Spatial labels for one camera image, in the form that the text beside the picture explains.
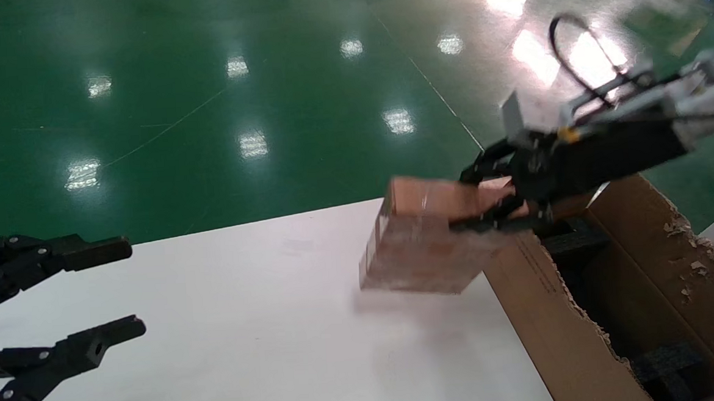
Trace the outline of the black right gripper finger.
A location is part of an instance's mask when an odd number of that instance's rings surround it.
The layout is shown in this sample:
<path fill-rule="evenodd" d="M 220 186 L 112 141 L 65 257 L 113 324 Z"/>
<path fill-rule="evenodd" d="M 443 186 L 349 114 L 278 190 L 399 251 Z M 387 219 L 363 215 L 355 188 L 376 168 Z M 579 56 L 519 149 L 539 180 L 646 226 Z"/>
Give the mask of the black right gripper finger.
<path fill-rule="evenodd" d="M 460 183 L 478 186 L 487 179 L 497 179 L 510 175 L 509 158 L 516 148 L 502 139 L 481 150 L 474 161 L 462 170 Z"/>
<path fill-rule="evenodd" d="M 509 234 L 542 228 L 552 223 L 554 213 L 550 203 L 543 201 L 539 204 L 509 195 L 476 216 L 451 220 L 449 230 L 455 233 Z"/>

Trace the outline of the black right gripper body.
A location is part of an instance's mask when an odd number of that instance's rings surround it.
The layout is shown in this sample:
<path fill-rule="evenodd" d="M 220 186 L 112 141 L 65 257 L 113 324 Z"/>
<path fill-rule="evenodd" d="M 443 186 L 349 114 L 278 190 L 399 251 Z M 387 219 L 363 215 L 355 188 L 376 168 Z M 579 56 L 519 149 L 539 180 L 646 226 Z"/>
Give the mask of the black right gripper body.
<path fill-rule="evenodd" d="M 690 152 L 665 118 L 529 131 L 513 145 L 515 194 L 539 204 L 577 197 Z"/>

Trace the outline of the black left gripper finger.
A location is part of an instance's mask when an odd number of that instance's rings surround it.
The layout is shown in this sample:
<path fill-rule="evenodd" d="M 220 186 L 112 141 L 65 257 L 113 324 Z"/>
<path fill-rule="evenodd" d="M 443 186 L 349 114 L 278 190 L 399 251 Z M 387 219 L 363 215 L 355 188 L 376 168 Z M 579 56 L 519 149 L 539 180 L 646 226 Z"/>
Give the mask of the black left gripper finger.
<path fill-rule="evenodd" d="M 79 272 L 130 258 L 124 236 L 86 242 L 77 234 L 54 239 L 0 236 L 0 305 L 60 272 Z"/>

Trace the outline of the black gripper finger with hole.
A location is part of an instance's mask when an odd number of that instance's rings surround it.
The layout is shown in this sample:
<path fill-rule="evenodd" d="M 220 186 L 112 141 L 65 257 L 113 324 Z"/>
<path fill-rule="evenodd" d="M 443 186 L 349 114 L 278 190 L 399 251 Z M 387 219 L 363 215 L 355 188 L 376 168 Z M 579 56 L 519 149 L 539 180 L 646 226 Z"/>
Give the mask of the black gripper finger with hole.
<path fill-rule="evenodd" d="M 0 349 L 0 401 L 43 401 L 59 384 L 100 367 L 107 349 L 146 334 L 130 315 L 60 339 L 52 347 Z"/>

